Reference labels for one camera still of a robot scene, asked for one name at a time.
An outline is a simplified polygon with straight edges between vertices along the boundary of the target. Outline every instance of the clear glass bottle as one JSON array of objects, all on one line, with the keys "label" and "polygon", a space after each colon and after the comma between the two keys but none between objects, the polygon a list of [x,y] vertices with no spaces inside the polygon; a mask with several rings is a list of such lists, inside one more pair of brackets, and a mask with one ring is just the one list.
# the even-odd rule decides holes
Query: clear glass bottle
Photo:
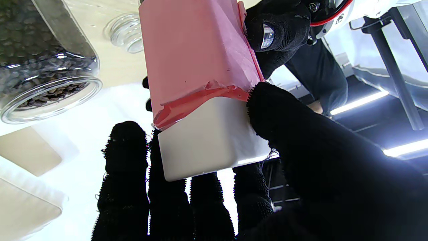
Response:
[{"label": "clear glass bottle", "polygon": [[101,90],[100,63],[62,0],[0,0],[0,118],[45,119]]},{"label": "clear glass bottle", "polygon": [[114,20],[110,28],[110,41],[113,45],[123,47],[131,54],[143,51],[140,16],[128,14]]}]

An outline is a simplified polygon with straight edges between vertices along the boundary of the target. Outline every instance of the fluorescent light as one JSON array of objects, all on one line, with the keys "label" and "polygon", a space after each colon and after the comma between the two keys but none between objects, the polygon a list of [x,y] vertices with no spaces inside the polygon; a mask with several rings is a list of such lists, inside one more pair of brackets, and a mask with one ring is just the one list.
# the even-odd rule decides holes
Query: fluorescent light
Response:
[{"label": "fluorescent light", "polygon": [[390,157],[398,157],[410,152],[420,151],[428,148],[428,139],[413,142],[410,144],[394,147],[388,150],[384,150],[383,153]]},{"label": "fluorescent light", "polygon": [[347,105],[341,106],[341,107],[339,107],[337,109],[334,109],[334,110],[332,110],[330,112],[330,114],[331,115],[335,115],[335,114],[339,114],[339,113],[348,111],[348,110],[353,109],[355,107],[362,106],[362,105],[365,105],[365,104],[367,104],[369,102],[372,102],[372,101],[375,101],[375,100],[380,99],[382,97],[385,97],[388,94],[389,94],[389,92],[386,91],[386,90],[383,90],[381,92],[377,92],[376,94],[372,94],[370,96],[364,97],[362,99],[359,99],[359,100],[354,101],[352,103],[349,103]]}]

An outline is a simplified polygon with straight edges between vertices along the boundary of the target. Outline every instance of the white machine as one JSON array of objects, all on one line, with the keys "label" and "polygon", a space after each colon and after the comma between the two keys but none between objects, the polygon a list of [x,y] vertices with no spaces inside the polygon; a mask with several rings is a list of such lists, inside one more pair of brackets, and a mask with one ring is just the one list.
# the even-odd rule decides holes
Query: white machine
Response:
[{"label": "white machine", "polygon": [[379,18],[390,8],[420,0],[302,0],[312,14],[312,33],[317,39],[362,18]]}]

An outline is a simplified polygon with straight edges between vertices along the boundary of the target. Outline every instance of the pink plastic wrap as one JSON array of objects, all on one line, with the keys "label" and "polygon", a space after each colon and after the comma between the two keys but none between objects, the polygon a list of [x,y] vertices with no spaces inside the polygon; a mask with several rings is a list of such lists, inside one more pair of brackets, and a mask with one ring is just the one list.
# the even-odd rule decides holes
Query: pink plastic wrap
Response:
[{"label": "pink plastic wrap", "polygon": [[263,81],[236,0],[145,0],[141,28],[154,125],[172,126],[205,101],[246,101]]}]

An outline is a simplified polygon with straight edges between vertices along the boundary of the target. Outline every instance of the metal rod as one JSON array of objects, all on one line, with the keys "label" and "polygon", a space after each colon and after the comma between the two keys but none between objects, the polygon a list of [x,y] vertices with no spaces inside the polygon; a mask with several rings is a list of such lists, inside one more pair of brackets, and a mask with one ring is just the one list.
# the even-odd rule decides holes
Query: metal rod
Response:
[{"label": "metal rod", "polygon": [[[364,20],[366,21],[366,24],[372,24],[373,21],[377,21],[376,19],[370,19],[367,17],[365,17]],[[394,81],[395,89],[397,90],[401,104],[406,111],[413,130],[424,129],[422,119],[418,113],[415,103],[413,102],[412,96],[406,87],[403,75],[400,72],[398,64],[394,58],[394,55],[392,54],[391,48],[389,47],[385,35],[383,34],[382,25],[378,23],[370,26],[367,28],[367,32],[371,34],[373,41],[379,50],[380,56],[382,57],[383,63],[385,64],[389,75]]]}]

